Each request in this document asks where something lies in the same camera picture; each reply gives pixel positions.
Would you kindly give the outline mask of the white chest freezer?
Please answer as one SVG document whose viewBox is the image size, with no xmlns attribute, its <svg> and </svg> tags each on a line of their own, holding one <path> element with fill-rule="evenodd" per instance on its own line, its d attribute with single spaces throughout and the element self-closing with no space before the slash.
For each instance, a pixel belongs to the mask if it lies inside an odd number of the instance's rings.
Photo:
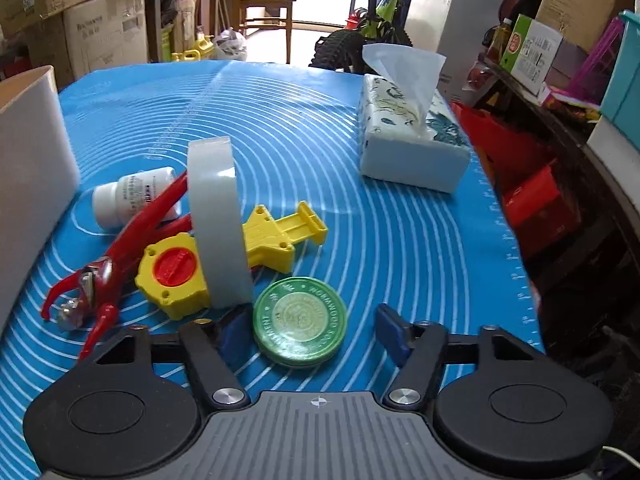
<svg viewBox="0 0 640 480">
<path fill-rule="evenodd" d="M 446 58 L 437 89 L 449 101 L 463 99 L 468 73 L 486 32 L 498 24 L 502 0 L 411 0 L 405 31 L 412 44 Z"/>
</svg>

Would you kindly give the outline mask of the white floral tissue box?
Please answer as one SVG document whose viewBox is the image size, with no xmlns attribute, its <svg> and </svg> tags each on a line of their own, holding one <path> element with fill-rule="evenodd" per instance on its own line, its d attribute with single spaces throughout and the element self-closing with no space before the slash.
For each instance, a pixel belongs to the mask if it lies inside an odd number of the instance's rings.
<svg viewBox="0 0 640 480">
<path fill-rule="evenodd" d="M 472 155 L 468 136 L 437 91 L 446 58 L 397 44 L 367 44 L 358 107 L 363 176 L 451 194 Z"/>
</svg>

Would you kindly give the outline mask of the beige plastic storage bin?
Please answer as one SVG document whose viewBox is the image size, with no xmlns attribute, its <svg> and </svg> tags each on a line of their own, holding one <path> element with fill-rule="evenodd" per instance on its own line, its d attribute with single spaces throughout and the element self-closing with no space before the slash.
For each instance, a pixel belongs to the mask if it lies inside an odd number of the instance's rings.
<svg viewBox="0 0 640 480">
<path fill-rule="evenodd" d="M 79 186 L 52 66 L 2 81 L 0 142 L 0 301 L 6 324 Z"/>
</svg>

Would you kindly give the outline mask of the white pill bottle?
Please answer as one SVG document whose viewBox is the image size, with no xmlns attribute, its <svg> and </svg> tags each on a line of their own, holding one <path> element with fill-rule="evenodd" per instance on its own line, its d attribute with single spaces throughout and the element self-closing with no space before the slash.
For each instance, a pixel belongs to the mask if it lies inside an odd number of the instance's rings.
<svg viewBox="0 0 640 480">
<path fill-rule="evenodd" d="M 92 193 L 92 211 L 104 230 L 116 230 L 134 218 L 162 194 L 176 178 L 170 167 L 127 174 L 117 181 L 97 186 Z"/>
</svg>

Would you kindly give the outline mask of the green white carton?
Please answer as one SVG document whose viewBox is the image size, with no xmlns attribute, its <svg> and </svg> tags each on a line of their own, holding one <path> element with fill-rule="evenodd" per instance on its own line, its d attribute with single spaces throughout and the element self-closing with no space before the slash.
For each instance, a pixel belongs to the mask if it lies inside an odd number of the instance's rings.
<svg viewBox="0 0 640 480">
<path fill-rule="evenodd" d="M 506 44 L 500 66 L 536 96 L 559 51 L 563 37 L 555 29 L 520 14 Z"/>
</svg>

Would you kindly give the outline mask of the green black bicycle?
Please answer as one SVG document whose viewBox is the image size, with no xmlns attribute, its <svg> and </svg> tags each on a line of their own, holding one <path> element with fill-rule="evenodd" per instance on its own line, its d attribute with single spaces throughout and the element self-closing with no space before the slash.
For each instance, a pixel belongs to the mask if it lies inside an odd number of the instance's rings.
<svg viewBox="0 0 640 480">
<path fill-rule="evenodd" d="M 345 27 L 318 39 L 310 67 L 359 75 L 372 73 L 363 59 L 364 46 L 412 46 L 400 24 L 400 8 L 400 0 L 368 0 L 365 8 L 352 10 Z"/>
</svg>

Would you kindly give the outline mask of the large lower cardboard box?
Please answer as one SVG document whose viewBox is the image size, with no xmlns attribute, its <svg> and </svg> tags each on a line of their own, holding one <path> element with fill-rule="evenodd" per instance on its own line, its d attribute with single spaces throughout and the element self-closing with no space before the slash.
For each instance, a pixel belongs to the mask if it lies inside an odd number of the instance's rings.
<svg viewBox="0 0 640 480">
<path fill-rule="evenodd" d="M 59 89 L 106 68 L 149 61 L 144 0 L 88 0 L 24 30 L 32 65 Z"/>
</svg>

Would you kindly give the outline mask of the yellow oil jug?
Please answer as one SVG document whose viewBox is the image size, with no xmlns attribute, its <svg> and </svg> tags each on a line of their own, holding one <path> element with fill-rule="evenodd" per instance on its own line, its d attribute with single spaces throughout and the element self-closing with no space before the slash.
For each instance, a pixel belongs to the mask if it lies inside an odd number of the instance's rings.
<svg viewBox="0 0 640 480">
<path fill-rule="evenodd" d="M 191 49 L 183 52 L 172 52 L 172 62 L 192 62 L 208 60 L 215 56 L 215 45 L 211 36 L 198 35 Z"/>
</svg>

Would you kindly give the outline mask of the white tape roll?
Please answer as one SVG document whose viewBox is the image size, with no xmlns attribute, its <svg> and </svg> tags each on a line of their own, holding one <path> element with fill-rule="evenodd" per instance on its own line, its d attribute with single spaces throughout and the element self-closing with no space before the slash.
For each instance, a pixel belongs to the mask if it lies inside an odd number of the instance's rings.
<svg viewBox="0 0 640 480">
<path fill-rule="evenodd" d="M 228 309 L 253 299 L 232 144 L 228 136 L 192 141 L 188 147 L 192 232 L 210 306 Z"/>
</svg>

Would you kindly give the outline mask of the red ultraman action figure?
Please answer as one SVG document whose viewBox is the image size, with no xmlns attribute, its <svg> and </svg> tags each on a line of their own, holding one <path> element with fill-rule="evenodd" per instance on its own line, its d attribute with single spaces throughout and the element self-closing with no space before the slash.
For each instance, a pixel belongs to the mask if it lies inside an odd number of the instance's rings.
<svg viewBox="0 0 640 480">
<path fill-rule="evenodd" d="M 45 321 L 50 320 L 50 309 L 55 300 L 74 289 L 78 296 L 66 301 L 64 306 L 70 312 L 60 314 L 58 326 L 63 330 L 76 330 L 86 318 L 94 319 L 78 359 L 90 356 L 100 339 L 114 327 L 119 317 L 122 288 L 137 272 L 145 248 L 192 229 L 190 214 L 176 220 L 164 220 L 169 209 L 180 202 L 187 190 L 188 176 L 180 174 L 126 224 L 100 258 L 85 264 L 49 289 L 40 309 Z"/>
</svg>

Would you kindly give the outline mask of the yellow red toy tool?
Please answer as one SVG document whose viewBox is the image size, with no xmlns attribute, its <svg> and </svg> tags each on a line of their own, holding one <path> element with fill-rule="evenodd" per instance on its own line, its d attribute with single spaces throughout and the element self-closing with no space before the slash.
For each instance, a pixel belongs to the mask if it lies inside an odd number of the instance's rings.
<svg viewBox="0 0 640 480">
<path fill-rule="evenodd" d="M 146 246 L 134 284 L 173 321 L 203 309 L 227 309 L 252 298 L 255 266 L 288 274 L 295 246 L 305 240 L 321 245 L 328 233 L 306 202 L 279 219 L 257 205 L 242 224 L 224 220 L 220 240 L 213 232 L 180 232 Z"/>
</svg>

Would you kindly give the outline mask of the blue silicone baking mat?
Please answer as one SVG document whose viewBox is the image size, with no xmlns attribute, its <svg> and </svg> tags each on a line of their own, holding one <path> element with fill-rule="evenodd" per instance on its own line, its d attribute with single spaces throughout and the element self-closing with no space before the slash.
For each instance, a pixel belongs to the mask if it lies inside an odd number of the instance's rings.
<svg viewBox="0 0 640 480">
<path fill-rule="evenodd" d="M 306 202 L 323 220 L 326 241 L 298 246 L 294 271 L 329 284 L 348 312 L 340 351 L 318 368 L 288 370 L 247 347 L 233 369 L 250 394 L 384 392 L 396 370 L 374 338 L 378 304 L 457 334 L 491 324 L 540 345 L 515 237 L 480 162 L 470 162 L 450 195 L 364 178 L 361 87 L 358 76 L 325 70 L 209 61 L 98 70 L 62 91 L 80 188 L 3 332 L 3 478 L 38 476 L 23 438 L 24 413 L 75 364 L 86 338 L 44 322 L 40 307 L 54 283 L 112 242 L 94 221 L 94 188 L 156 167 L 183 170 L 189 144 L 210 136 L 231 140 L 244 214 L 264 205 L 279 218 Z"/>
</svg>

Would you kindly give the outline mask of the green round tin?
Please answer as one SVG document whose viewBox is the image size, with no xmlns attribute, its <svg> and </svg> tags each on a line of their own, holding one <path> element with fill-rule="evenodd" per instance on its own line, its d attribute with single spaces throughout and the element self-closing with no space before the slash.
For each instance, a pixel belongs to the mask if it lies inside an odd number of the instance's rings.
<svg viewBox="0 0 640 480">
<path fill-rule="evenodd" d="M 274 282 L 254 303 L 256 344 L 267 358 L 286 367 L 315 367 L 331 359 L 346 330 L 343 300 L 315 278 L 292 276 Z"/>
</svg>

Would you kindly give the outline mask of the dark wooden side table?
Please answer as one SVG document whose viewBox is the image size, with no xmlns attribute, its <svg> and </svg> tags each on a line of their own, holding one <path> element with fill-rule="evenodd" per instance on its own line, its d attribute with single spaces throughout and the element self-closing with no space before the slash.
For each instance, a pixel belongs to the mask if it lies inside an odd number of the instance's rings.
<svg viewBox="0 0 640 480">
<path fill-rule="evenodd" d="M 560 273 L 601 268 L 639 274 L 639 211 L 611 171 L 587 144 L 593 125 L 578 122 L 534 102 L 503 68 L 480 56 L 497 82 L 489 91 L 495 105 L 480 99 L 511 125 L 533 133 L 552 154 L 562 187 L 574 197 L 580 223 L 548 247 L 525 258 L 538 272 L 556 266 Z"/>
</svg>

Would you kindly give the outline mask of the wooden chair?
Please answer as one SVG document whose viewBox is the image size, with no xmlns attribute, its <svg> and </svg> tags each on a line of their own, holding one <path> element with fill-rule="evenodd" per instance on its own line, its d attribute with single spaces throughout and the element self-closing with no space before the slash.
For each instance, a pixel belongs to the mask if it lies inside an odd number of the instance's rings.
<svg viewBox="0 0 640 480">
<path fill-rule="evenodd" d="M 249 29 L 283 30 L 285 63 L 291 63 L 293 6 L 296 0 L 229 0 L 229 25 L 245 34 Z"/>
</svg>

